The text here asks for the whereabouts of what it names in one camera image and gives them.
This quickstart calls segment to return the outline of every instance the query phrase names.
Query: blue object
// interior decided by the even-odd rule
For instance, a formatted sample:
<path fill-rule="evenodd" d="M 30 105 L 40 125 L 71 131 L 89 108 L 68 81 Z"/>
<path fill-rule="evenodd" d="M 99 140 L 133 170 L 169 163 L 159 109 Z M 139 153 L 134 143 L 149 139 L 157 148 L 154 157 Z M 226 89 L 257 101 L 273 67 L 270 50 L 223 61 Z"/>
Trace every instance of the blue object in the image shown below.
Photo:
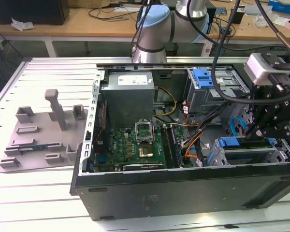
<path fill-rule="evenodd" d="M 107 156 L 104 156 L 104 155 L 97 156 L 97 163 L 98 164 L 106 164 L 107 163 Z"/>
<path fill-rule="evenodd" d="M 137 23 L 137 26 L 140 26 L 140 23 L 145 15 L 147 7 L 143 8 L 142 16 L 140 21 Z M 152 27 L 164 19 L 166 19 L 170 14 L 170 9 L 167 5 L 152 5 L 143 24 L 143 28 Z"/>
<path fill-rule="evenodd" d="M 214 156 L 214 153 L 212 152 L 212 153 L 209 155 L 209 157 L 207 158 L 207 160 L 206 160 L 206 165 L 207 165 L 207 166 L 208 166 L 209 161 L 211 161 L 211 159 L 212 159 L 213 156 Z"/>
<path fill-rule="evenodd" d="M 240 121 L 240 123 L 242 124 L 242 127 L 243 127 L 244 130 L 246 128 L 246 124 L 245 124 L 244 120 L 242 120 L 240 117 L 231 118 L 230 127 L 231 127 L 231 131 L 232 131 L 233 136 L 237 136 L 237 132 L 235 131 L 235 126 L 234 126 L 234 121 L 235 120 L 239 120 Z"/>
<path fill-rule="evenodd" d="M 207 30 L 208 30 L 208 27 L 209 27 L 209 15 L 206 14 L 206 22 L 205 22 L 205 25 L 202 29 L 202 32 L 204 34 L 206 34 Z M 192 41 L 192 43 L 198 43 L 201 39 L 203 39 L 203 36 L 202 35 L 199 35 L 194 41 Z"/>
<path fill-rule="evenodd" d="M 278 1 L 270 0 L 269 6 L 273 6 L 272 11 L 282 12 L 285 14 L 290 14 L 290 5 L 284 5 Z"/>
<path fill-rule="evenodd" d="M 193 76 L 199 83 L 199 88 L 214 88 L 212 76 L 207 69 L 193 69 Z"/>
<path fill-rule="evenodd" d="M 240 144 L 235 137 L 225 137 L 218 140 L 221 147 L 225 146 L 239 146 Z"/>
<path fill-rule="evenodd" d="M 274 138 L 267 138 L 267 141 L 271 144 L 271 146 L 274 146 L 276 143 L 276 140 Z"/>

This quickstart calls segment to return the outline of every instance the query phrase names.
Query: black box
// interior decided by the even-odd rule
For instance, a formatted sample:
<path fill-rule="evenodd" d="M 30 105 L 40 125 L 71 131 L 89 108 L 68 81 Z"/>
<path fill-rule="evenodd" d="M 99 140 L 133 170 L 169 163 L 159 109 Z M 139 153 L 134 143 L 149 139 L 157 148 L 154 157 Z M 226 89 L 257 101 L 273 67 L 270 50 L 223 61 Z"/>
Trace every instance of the black box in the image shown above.
<path fill-rule="evenodd" d="M 68 0 L 0 0 L 0 24 L 12 19 L 33 24 L 62 25 L 69 16 Z"/>

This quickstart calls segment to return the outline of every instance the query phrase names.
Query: blue latch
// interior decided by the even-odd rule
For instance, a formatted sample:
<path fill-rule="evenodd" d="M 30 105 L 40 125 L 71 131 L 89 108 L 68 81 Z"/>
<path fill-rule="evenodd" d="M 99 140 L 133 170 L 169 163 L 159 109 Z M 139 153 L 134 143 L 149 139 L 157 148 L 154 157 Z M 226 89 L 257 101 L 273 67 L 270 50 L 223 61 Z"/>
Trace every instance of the blue latch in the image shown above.
<path fill-rule="evenodd" d="M 224 137 L 218 140 L 221 147 L 225 146 L 239 146 L 240 144 L 235 137 Z"/>
<path fill-rule="evenodd" d="M 274 146 L 276 144 L 276 140 L 274 138 L 266 138 L 267 141 L 271 144 L 271 146 Z"/>
<path fill-rule="evenodd" d="M 199 82 L 199 88 L 214 88 L 212 76 L 207 69 L 193 69 L 193 76 Z"/>

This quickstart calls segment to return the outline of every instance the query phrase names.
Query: wooden desk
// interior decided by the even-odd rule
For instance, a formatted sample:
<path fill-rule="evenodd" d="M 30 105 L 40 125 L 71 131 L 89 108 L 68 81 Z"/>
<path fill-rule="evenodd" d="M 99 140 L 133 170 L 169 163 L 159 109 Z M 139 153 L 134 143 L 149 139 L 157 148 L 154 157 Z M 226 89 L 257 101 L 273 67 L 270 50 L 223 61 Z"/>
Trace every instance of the wooden desk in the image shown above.
<path fill-rule="evenodd" d="M 247 3 L 254 4 L 254 0 L 246 0 Z M 226 7 L 228 15 L 221 15 L 221 19 L 229 20 L 230 9 L 233 7 L 233 2 L 212 1 L 216 7 Z M 111 17 L 121 15 L 120 12 L 100 13 L 100 17 Z M 106 22 L 88 15 L 87 9 L 70 9 L 70 15 L 62 26 L 51 25 L 35 25 L 35 29 L 18 31 L 10 25 L 0 25 L 0 32 L 8 40 L 33 40 L 44 41 L 50 57 L 56 57 L 57 53 L 53 46 L 53 41 L 109 41 L 109 42 L 130 42 L 135 33 L 135 21 L 129 15 L 125 16 L 129 20 L 118 22 Z M 253 23 L 254 16 L 244 16 L 240 25 L 234 24 L 236 34 L 232 37 L 229 43 L 231 44 L 272 44 L 278 42 L 277 37 L 269 27 L 256 28 Z M 290 30 L 277 25 L 277 28 L 282 31 L 285 36 L 290 39 Z M 216 24 L 212 26 L 209 37 L 218 38 L 218 27 Z M 202 40 L 204 43 L 203 50 L 208 51 L 211 43 L 207 40 Z"/>

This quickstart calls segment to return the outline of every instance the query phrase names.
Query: black cable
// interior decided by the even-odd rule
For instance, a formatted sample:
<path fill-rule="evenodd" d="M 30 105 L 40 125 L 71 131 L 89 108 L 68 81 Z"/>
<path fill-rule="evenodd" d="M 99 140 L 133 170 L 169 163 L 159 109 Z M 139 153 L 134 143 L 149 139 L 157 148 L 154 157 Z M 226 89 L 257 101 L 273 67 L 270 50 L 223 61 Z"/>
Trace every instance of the black cable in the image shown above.
<path fill-rule="evenodd" d="M 136 12 L 129 12 L 129 13 L 125 13 L 125 14 L 122 14 L 122 15 L 117 15 L 117 16 L 112 16 L 112 17 L 107 17 L 107 18 L 101 18 L 101 17 L 97 17 L 97 16 L 94 16 L 94 15 L 90 14 L 91 12 L 93 12 L 94 10 L 97 10 L 97 9 L 99 9 L 99 8 L 93 8 L 93 9 L 91 9 L 88 12 L 88 14 L 89 14 L 90 17 L 93 17 L 93 18 L 96 18 L 96 19 L 100 19 L 100 20 L 116 19 L 118 17 L 122 17 L 122 16 L 125 16 L 125 15 L 130 15 L 130 14 L 136 13 Z"/>
<path fill-rule="evenodd" d="M 138 45 L 139 42 L 140 42 L 141 33 L 142 33 L 142 30 L 143 30 L 143 25 L 144 25 L 144 22 L 145 22 L 145 18 L 147 16 L 148 12 L 150 11 L 150 8 L 151 8 L 152 5 L 153 5 L 153 0 L 151 0 L 150 3 L 149 3 L 149 6 L 146 7 L 146 11 L 145 11 L 145 14 L 144 14 L 144 20 L 142 22 L 141 29 L 140 29 L 140 33 L 139 33 L 139 35 L 137 37 L 137 40 L 136 40 L 136 45 Z"/>
<path fill-rule="evenodd" d="M 212 69 L 211 69 L 211 75 L 212 75 L 212 81 L 213 81 L 213 85 L 216 89 L 216 92 L 225 100 L 231 101 L 231 102 L 235 102 L 235 103 L 240 103 L 240 104 L 254 104 L 254 105 L 271 105 L 271 104 L 280 104 L 283 102 L 287 102 L 290 101 L 290 89 L 288 89 L 287 95 L 280 97 L 280 98 L 275 98 L 275 99 L 242 99 L 242 98 L 237 98 L 237 97 L 230 97 L 228 95 L 226 95 L 220 88 L 220 85 L 217 83 L 216 80 L 216 65 L 217 65 L 217 61 L 219 58 L 219 53 L 221 48 L 223 47 L 223 42 L 227 37 L 228 31 L 231 27 L 232 21 L 235 17 L 235 13 L 237 11 L 237 8 L 240 4 L 241 0 L 236 0 L 235 6 L 234 6 L 234 10 L 231 12 L 230 15 L 230 19 L 229 22 L 226 26 L 225 32 L 222 34 L 222 38 L 220 40 L 220 43 L 218 45 L 218 49 L 216 51 L 216 54 L 214 56 L 214 60 L 213 60 L 213 64 L 212 64 Z"/>
<path fill-rule="evenodd" d="M 137 30 L 135 31 L 135 34 L 133 35 L 133 38 L 132 38 L 132 40 L 131 40 L 131 45 L 130 45 L 130 56 L 132 56 L 133 43 L 134 43 L 135 37 L 136 37 L 136 35 L 137 35 L 138 32 L 140 32 L 140 33 L 139 33 L 139 36 L 138 36 L 138 39 L 137 39 L 136 44 L 138 44 L 138 42 L 139 42 L 140 34 L 141 34 L 141 31 L 142 31 L 141 28 L 143 28 L 143 24 L 144 24 L 144 22 L 145 22 L 145 18 L 146 18 L 147 14 L 148 14 L 148 12 L 149 12 L 149 10 L 150 10 L 150 8 L 151 8 L 151 5 L 152 5 L 151 2 L 152 2 L 152 1 L 150 1 L 149 6 L 147 6 L 147 8 L 146 8 L 146 10 L 145 10 L 145 13 L 144 13 L 144 17 L 142 18 L 142 21 L 140 22 L 140 25 L 139 25 L 139 27 L 137 28 Z"/>
<path fill-rule="evenodd" d="M 279 30 L 275 27 L 275 25 L 272 23 L 272 21 L 269 19 L 269 17 L 267 16 L 266 12 L 264 11 L 260 1 L 259 0 L 255 0 L 255 2 L 256 2 L 256 5 L 257 5 L 259 11 L 261 12 L 263 18 L 268 23 L 270 28 L 275 32 L 275 34 L 279 33 Z"/>
<path fill-rule="evenodd" d="M 137 14 L 137 17 L 136 17 L 136 22 L 135 22 L 135 29 L 137 30 L 137 23 L 140 21 L 141 19 L 141 16 L 142 16 L 142 12 L 143 12 L 143 9 L 144 9 L 144 6 L 145 6 L 145 0 L 143 0 L 142 2 L 142 5 L 140 7 L 140 10 L 139 10 L 139 13 Z"/>
<path fill-rule="evenodd" d="M 13 44 L 11 44 L 10 41 L 8 41 L 1 33 L 0 36 L 15 50 L 16 53 L 19 54 L 21 58 L 24 58 L 23 55 L 13 46 Z"/>
<path fill-rule="evenodd" d="M 215 40 L 209 38 L 206 34 L 204 34 L 195 24 L 194 22 L 192 21 L 191 19 L 191 16 L 190 16 L 190 12 L 189 12 L 189 9 L 190 9 L 190 4 L 191 4 L 191 0 L 188 0 L 188 3 L 187 3 L 187 17 L 189 19 L 189 22 L 190 24 L 193 26 L 193 28 L 200 34 L 202 35 L 204 38 L 206 38 L 208 41 L 210 41 L 211 43 L 213 44 L 218 44 Z M 231 51 L 250 51 L 250 50 L 255 50 L 255 49 L 259 49 L 259 48 L 266 48 L 266 47 L 285 47 L 284 45 L 281 45 L 281 44 L 272 44 L 272 45 L 265 45 L 265 46 L 256 46 L 256 47 L 251 47 L 251 48 L 244 48 L 244 49 L 235 49 L 235 48 L 229 48 L 227 46 L 223 46 L 224 49 L 227 49 L 227 50 L 231 50 Z"/>

